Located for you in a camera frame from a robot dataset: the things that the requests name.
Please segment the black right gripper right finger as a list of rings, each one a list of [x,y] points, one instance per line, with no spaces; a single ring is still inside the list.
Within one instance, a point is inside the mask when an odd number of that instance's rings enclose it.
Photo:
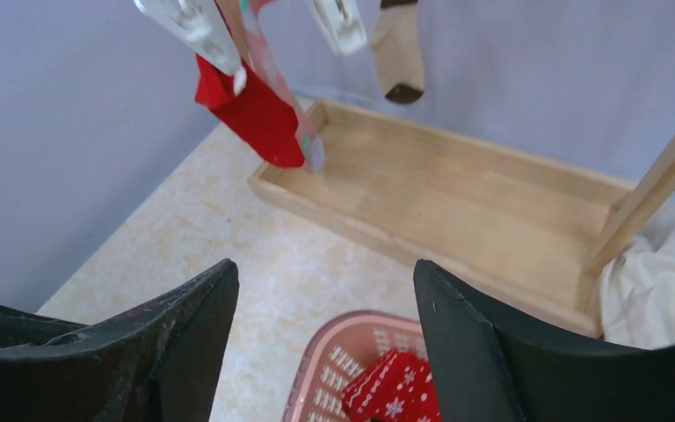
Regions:
[[[675,345],[643,350],[564,330],[430,260],[413,280],[445,421],[675,421]]]

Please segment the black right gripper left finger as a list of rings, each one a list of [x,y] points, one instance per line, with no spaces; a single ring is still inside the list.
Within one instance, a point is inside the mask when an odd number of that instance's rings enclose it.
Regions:
[[[239,292],[224,259],[96,324],[0,305],[0,421],[206,421]]]

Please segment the red patterned sock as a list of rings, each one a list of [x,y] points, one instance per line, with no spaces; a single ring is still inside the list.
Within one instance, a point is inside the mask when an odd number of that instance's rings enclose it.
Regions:
[[[439,403],[428,361],[392,349],[341,391],[351,421],[440,422]]]

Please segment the pink plastic laundry basket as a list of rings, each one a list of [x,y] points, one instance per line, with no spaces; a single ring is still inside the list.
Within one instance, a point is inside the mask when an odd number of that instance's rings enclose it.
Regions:
[[[425,359],[420,322],[377,310],[358,310],[334,317],[309,341],[282,419],[346,421],[340,391],[392,349],[413,352]]]

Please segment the red plain sock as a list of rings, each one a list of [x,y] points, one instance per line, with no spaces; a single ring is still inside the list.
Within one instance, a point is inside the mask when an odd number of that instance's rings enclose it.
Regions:
[[[280,168],[299,168],[305,156],[295,138],[297,117],[248,64],[243,90],[234,93],[234,78],[197,56],[200,79],[195,101],[207,108],[263,160]]]

